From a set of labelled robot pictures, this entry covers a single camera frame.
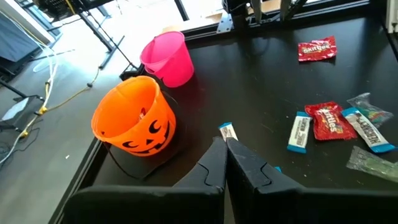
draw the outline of candy wrapper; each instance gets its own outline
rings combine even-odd
[[[398,183],[398,166],[354,146],[347,167]]]
[[[334,36],[322,40],[313,40],[310,43],[298,44],[298,60],[316,61],[336,56],[337,47]]]
[[[220,130],[224,141],[226,141],[226,138],[235,138],[236,140],[238,140],[234,127],[232,126],[232,122],[224,123],[221,126],[219,126],[218,129]]]
[[[312,118],[308,114],[301,111],[297,112],[292,132],[290,132],[287,150],[303,154],[307,152],[305,145],[307,145],[311,119]]]
[[[145,114],[147,114],[145,112],[145,108],[141,109],[141,113],[139,113],[138,121],[142,120],[144,118]]]
[[[366,144],[368,144],[373,152],[388,152],[395,149],[395,146],[389,144],[372,122],[356,108],[345,109],[341,114],[365,140]]]
[[[369,102],[370,93],[363,93],[347,102],[361,112],[372,124],[379,128],[384,122],[391,119],[394,115],[390,112],[384,111],[377,106],[373,106]]]
[[[341,115],[342,107],[335,102],[305,106],[314,118],[313,132],[317,140],[356,138],[353,127]]]

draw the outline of skittles logo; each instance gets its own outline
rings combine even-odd
[[[325,124],[330,132],[343,133],[343,127],[339,125],[338,117],[330,113],[330,110],[330,106],[318,110],[318,113],[322,116],[322,123]]]

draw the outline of pink bucket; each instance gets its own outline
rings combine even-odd
[[[147,44],[140,56],[148,73],[163,80],[167,87],[178,87],[193,75],[193,64],[181,32],[166,32]]]

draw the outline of yellow cable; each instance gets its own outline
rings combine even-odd
[[[90,85],[93,85],[93,84],[94,84],[94,82],[97,80],[99,74],[100,74],[100,68],[98,67],[98,69],[97,69],[97,74],[95,75],[94,79],[91,81]],[[80,93],[83,93],[83,92],[86,91],[86,90],[89,90],[90,88],[91,88],[91,87],[88,87],[88,86],[84,87],[84,89],[78,91],[77,93],[75,93],[74,95],[72,95],[71,97],[69,97],[69,98],[68,98],[67,100],[65,100],[64,102],[58,104],[57,106],[53,106],[53,107],[51,107],[51,108],[45,109],[44,112],[49,112],[49,111],[55,110],[55,109],[57,109],[57,108],[63,106],[64,104],[66,104],[66,103],[68,103],[70,100],[72,100],[74,97],[78,96]]]
[[[72,7],[72,4],[70,4],[69,0],[65,0],[70,8],[70,10],[72,11],[73,15],[76,15],[75,10]]]

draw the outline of cable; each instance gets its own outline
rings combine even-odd
[[[40,63],[38,63],[38,64],[32,69],[33,72],[34,72],[34,73],[39,72],[39,71],[41,71],[41,70],[47,68],[47,66],[50,66],[50,65],[45,65],[44,67],[37,69],[37,67],[41,66],[44,62],[45,62],[45,61],[41,61]]]
[[[13,152],[10,153],[10,155],[8,156],[8,158],[10,158],[14,153],[16,153],[16,152],[18,152],[18,151],[19,151],[19,152],[24,152],[24,151],[26,151],[34,142],[36,142],[36,140],[37,140],[37,138],[38,138],[38,136],[39,136],[39,133],[40,133],[40,128],[35,128],[35,129],[33,129],[33,126],[36,125],[37,123],[41,122],[41,121],[43,121],[43,119],[36,121],[36,122],[31,126],[32,128],[30,129],[30,131],[31,131],[32,133],[33,133],[34,131],[37,130],[37,133],[36,133],[35,138],[34,138],[28,145],[26,145],[25,148],[13,150]],[[11,150],[11,147],[9,147],[7,143],[5,143],[5,142],[2,142],[2,143],[7,145],[8,151]],[[5,166],[5,164],[6,164],[5,162],[3,162],[3,163],[0,164],[0,170]]]
[[[242,7],[242,6],[245,6],[245,5],[246,5],[246,2],[245,2],[245,3],[242,3],[242,4],[238,5],[238,6],[236,6],[235,8],[233,8],[233,9],[231,9],[231,10],[229,10],[229,13],[231,13],[231,12],[233,12],[233,11],[237,10],[238,8],[240,8],[240,7]]]
[[[74,95],[72,95],[71,97],[69,97],[67,100],[65,100],[64,102],[58,104],[57,106],[53,106],[52,108],[47,109],[47,112],[55,110],[61,106],[63,106],[65,103],[68,103],[70,100],[72,100],[74,97],[78,96],[80,93],[83,93],[86,90],[89,90],[91,87],[93,87],[94,82],[97,80],[98,75],[100,74],[100,68],[98,67],[97,69],[97,74],[95,75],[93,81],[91,81],[90,83],[87,83],[87,86],[84,87],[84,89],[78,91],[77,93],[75,93]]]
[[[127,176],[129,176],[129,177],[131,177],[131,178],[133,178],[133,179],[139,180],[138,177],[134,177],[133,175],[131,175],[131,174],[129,174],[127,171],[125,171],[125,170],[122,168],[122,166],[117,162],[117,160],[115,159],[115,157],[113,156],[113,154],[112,154],[112,152],[111,152],[111,148],[108,146],[109,143],[103,142],[103,144],[104,144],[106,150],[109,152],[109,155],[111,156],[113,162],[117,165],[117,167],[118,167],[122,172],[124,172],[124,174],[126,174]]]
[[[41,42],[34,34],[32,34],[29,30],[27,30],[26,27],[24,27],[24,26],[23,26],[20,22],[18,22],[15,18],[13,18],[12,16],[8,16],[8,15],[7,15],[5,12],[3,12],[3,11],[0,11],[0,13],[1,13],[2,15],[4,15],[6,18],[8,18],[18,29],[20,29],[23,33],[25,33],[26,36],[28,36],[29,38],[31,38],[43,51],[44,51],[44,49],[42,48],[42,46],[45,47],[46,49],[50,49],[50,51],[52,51],[53,54],[54,54],[54,58],[55,58],[55,61],[56,61],[54,68],[52,67],[52,61],[49,59],[50,78],[47,80],[47,82],[46,82],[46,84],[45,84],[45,86],[46,86],[46,87],[45,87],[45,88],[46,88],[46,97],[45,97],[45,101],[44,101],[44,103],[43,103],[43,105],[42,105],[42,107],[41,107],[41,109],[40,109],[40,110],[42,111],[43,109],[45,109],[45,106],[47,105],[47,102],[48,102],[48,100],[49,100],[49,97],[50,97],[50,94],[51,94],[51,91],[52,91],[52,86],[53,86],[53,85],[51,85],[51,83],[52,83],[53,78],[54,78],[54,76],[55,76],[55,74],[56,74],[56,72],[57,72],[57,68],[58,68],[58,57],[55,55],[55,52],[54,52],[51,48],[49,48],[49,47],[46,46],[43,42]],[[34,118],[26,125],[25,129],[21,131],[21,133],[18,135],[18,137],[16,137],[14,143],[12,144],[12,147],[11,147],[9,153],[5,156],[5,158],[3,158],[3,159],[0,160],[0,164],[4,163],[4,162],[12,155],[12,153],[14,152],[14,150],[15,150],[15,148],[16,148],[16,145],[17,145],[17,143],[18,143],[18,140],[19,140],[21,137],[24,137],[24,136],[27,136],[27,135],[28,135],[28,132],[27,132],[28,128],[29,128],[30,126],[33,125],[33,123],[35,122],[35,120],[36,120],[37,118],[38,118],[38,116],[35,115]]]
[[[68,4],[70,10],[71,10],[72,13],[73,13],[73,15],[76,15],[76,12],[75,12],[75,10],[73,9],[72,4],[70,4],[69,0],[65,0],[65,1],[67,2],[67,4]]]
[[[48,111],[46,106],[47,106],[47,103],[49,102],[49,98],[50,98],[50,95],[51,95],[51,92],[52,92],[52,88],[53,88],[53,80],[54,80],[54,77],[55,77],[55,75],[57,73],[57,69],[58,69],[58,65],[59,65],[57,54],[50,47],[48,47],[41,40],[39,40],[34,34],[32,34],[28,29],[26,29],[26,27],[24,27],[20,22],[18,22],[14,17],[8,16],[5,12],[2,12],[1,10],[0,10],[0,13],[2,15],[4,15],[6,18],[8,18],[18,29],[20,29],[23,33],[25,33],[26,36],[28,36],[30,39],[32,39],[47,55],[47,58],[49,60],[50,78],[45,82],[45,99],[44,99],[43,105],[39,109],[39,115],[43,115],[46,111]],[[53,53],[53,57],[55,58],[55,66],[54,67],[53,67],[53,64],[52,64],[52,61],[50,59],[49,54],[47,54],[46,51],[42,47],[44,47],[46,49],[49,49]],[[76,97],[77,95],[79,95],[80,93],[84,92],[85,90],[91,88],[93,86],[93,83],[96,81],[96,79],[98,77],[98,74],[99,74],[99,69],[98,69],[97,74],[96,74],[95,78],[93,79],[93,81],[91,83],[87,83],[87,87],[86,88],[84,88],[81,91],[79,91],[78,93],[74,94],[73,96],[71,96],[69,99],[67,99],[63,103],[60,103],[59,105],[54,106],[50,110],[54,110],[54,109],[64,105],[65,103],[70,101],[72,98]],[[29,133],[28,133],[27,130],[29,129],[29,127],[31,127],[33,125],[33,123],[36,121],[36,119],[38,117],[39,117],[38,115],[35,115],[34,118],[26,125],[25,129],[21,131],[21,133],[18,135],[18,137],[16,137],[14,143],[12,144],[12,147],[10,148],[10,150],[8,152],[8,154],[5,156],[5,158],[0,160],[0,164],[3,164],[15,152],[15,148],[16,148],[16,145],[18,143],[18,140],[20,138],[22,138],[22,137],[28,136]]]

